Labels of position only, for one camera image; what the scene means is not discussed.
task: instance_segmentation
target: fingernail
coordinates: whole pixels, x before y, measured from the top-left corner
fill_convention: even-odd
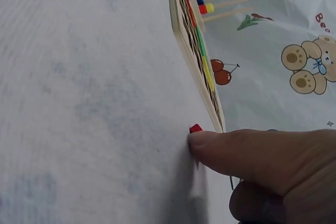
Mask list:
[[[211,131],[197,131],[188,135],[188,141],[193,147],[200,147],[211,142],[218,133]]]

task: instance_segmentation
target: colored bead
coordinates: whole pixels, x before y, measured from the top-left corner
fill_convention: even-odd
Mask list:
[[[198,5],[204,5],[204,1],[203,0],[197,0]]]
[[[196,131],[202,131],[202,128],[201,128],[198,124],[195,124],[194,126],[192,126],[192,127],[189,129],[189,132],[190,132],[190,133],[193,133],[193,132],[196,132]]]
[[[213,4],[209,3],[205,5],[207,13],[213,13],[215,11],[215,7]]]
[[[207,14],[208,13],[205,5],[199,5],[198,8],[199,8],[199,11],[200,11],[201,14]]]

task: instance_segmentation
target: white surface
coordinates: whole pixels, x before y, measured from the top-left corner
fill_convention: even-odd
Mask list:
[[[335,0],[249,0],[247,5],[254,8],[251,13],[206,23],[210,57],[241,66],[233,72],[228,85],[217,86],[227,131],[334,129],[335,124],[327,123],[336,123],[336,80],[328,81],[322,95],[299,94],[290,85],[293,71],[284,67],[281,54],[291,44],[315,41],[320,35],[336,38]],[[237,30],[246,15],[252,13],[270,17],[274,22],[262,20],[258,25]],[[324,31],[326,28],[317,21],[319,13],[331,33]],[[322,50],[322,57],[328,50],[334,62],[330,65],[323,60],[329,76],[336,76],[336,45],[330,43]]]
[[[168,0],[0,0],[0,52],[1,223],[189,223],[188,128],[213,127]]]

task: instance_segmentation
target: teddy bear print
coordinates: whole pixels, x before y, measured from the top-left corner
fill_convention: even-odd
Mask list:
[[[301,46],[289,45],[281,55],[283,65],[293,71],[291,87],[300,94],[324,94],[327,83],[336,82],[336,41],[320,35]]]

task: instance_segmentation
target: red cherry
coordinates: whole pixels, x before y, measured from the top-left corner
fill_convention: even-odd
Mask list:
[[[227,85],[231,81],[231,73],[227,70],[215,72],[215,81],[218,85]]]
[[[211,60],[211,67],[214,72],[221,71],[224,68],[224,64],[221,60]]]

